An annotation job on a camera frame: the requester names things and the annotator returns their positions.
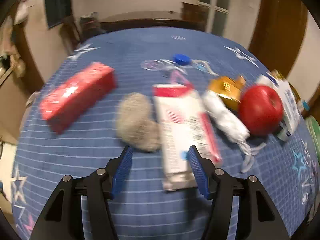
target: green object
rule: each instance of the green object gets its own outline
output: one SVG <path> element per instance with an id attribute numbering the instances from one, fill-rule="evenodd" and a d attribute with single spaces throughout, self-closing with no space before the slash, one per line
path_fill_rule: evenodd
<path id="1" fill-rule="evenodd" d="M 312 115 L 306 119 L 306 124 L 316 148 L 318 162 L 320 163 L 320 126 Z"/>

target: metal screw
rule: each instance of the metal screw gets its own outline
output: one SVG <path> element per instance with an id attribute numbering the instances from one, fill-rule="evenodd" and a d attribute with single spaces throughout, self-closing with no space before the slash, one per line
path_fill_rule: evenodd
<path id="1" fill-rule="evenodd" d="M 67 181 L 71 180 L 71 176 L 70 176 L 70 175 L 66 175 L 66 176 L 64 176 L 64 177 L 62 178 L 62 180 L 63 180 L 64 182 L 67 182 Z"/>
<path id="2" fill-rule="evenodd" d="M 222 169 L 216 169 L 215 170 L 215 173 L 219 176 L 223 175 L 224 174 L 224 171 Z"/>
<path id="3" fill-rule="evenodd" d="M 258 179 L 257 179 L 256 176 L 250 176 L 250 177 L 249 177 L 249 180 L 250 180 L 251 182 L 256 182 Z"/>
<path id="4" fill-rule="evenodd" d="M 100 169 L 97 170 L 97 174 L 98 174 L 98 175 L 103 175 L 103 174 L 105 174 L 105 173 L 106 173 L 106 170 L 103 169 L 103 168 L 100 168 Z"/>

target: blue star print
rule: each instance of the blue star print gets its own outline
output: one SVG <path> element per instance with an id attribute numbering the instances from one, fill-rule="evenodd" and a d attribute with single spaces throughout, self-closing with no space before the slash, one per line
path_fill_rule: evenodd
<path id="1" fill-rule="evenodd" d="M 294 164 L 292 169 L 297 171 L 299 178 L 301 175 L 301 170 L 305 170 L 307 168 L 302 158 L 303 156 L 301 153 L 294 153 Z"/>

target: white cloth bundle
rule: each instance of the white cloth bundle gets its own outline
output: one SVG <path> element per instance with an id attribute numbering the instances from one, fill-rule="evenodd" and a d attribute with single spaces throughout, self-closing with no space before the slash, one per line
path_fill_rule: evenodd
<path id="1" fill-rule="evenodd" d="M 249 130 L 226 108 L 221 98 L 215 92 L 204 92 L 202 99 L 208 114 L 215 120 L 218 129 L 223 131 L 231 142 L 237 143 L 245 154 L 241 172 L 247 172 L 254 163 L 254 156 L 260 149 L 265 147 L 266 144 L 262 143 L 254 148 L 251 148 L 247 144 L 246 140 L 250 136 Z"/>

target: white and red package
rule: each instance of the white and red package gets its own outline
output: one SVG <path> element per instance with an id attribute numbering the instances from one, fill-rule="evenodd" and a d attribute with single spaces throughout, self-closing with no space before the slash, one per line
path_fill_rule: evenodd
<path id="1" fill-rule="evenodd" d="M 202 100 L 192 84 L 153 86 L 157 118 L 160 123 L 166 190 L 196 187 L 187 152 L 195 145 L 203 158 L 220 166 L 222 158 Z"/>
<path id="2" fill-rule="evenodd" d="M 87 108 L 115 87 L 114 69 L 93 62 L 41 101 L 42 119 L 60 134 Z"/>

